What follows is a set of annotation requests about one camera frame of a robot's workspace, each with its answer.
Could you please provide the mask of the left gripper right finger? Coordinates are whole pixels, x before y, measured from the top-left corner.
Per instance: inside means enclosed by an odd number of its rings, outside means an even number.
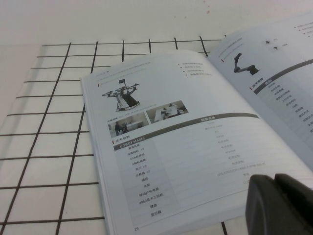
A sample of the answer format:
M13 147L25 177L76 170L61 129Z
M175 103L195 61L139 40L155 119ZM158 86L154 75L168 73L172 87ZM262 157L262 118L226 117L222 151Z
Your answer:
M292 219L287 224L296 229L296 235L313 233L313 190L287 174L276 174L275 183L288 202Z

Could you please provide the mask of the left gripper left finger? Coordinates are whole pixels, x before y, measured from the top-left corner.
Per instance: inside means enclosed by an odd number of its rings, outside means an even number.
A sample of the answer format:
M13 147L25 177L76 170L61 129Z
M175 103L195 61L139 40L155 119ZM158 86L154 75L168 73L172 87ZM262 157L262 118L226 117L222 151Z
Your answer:
M290 201L266 175L252 175L246 201L246 226L249 235L290 235Z

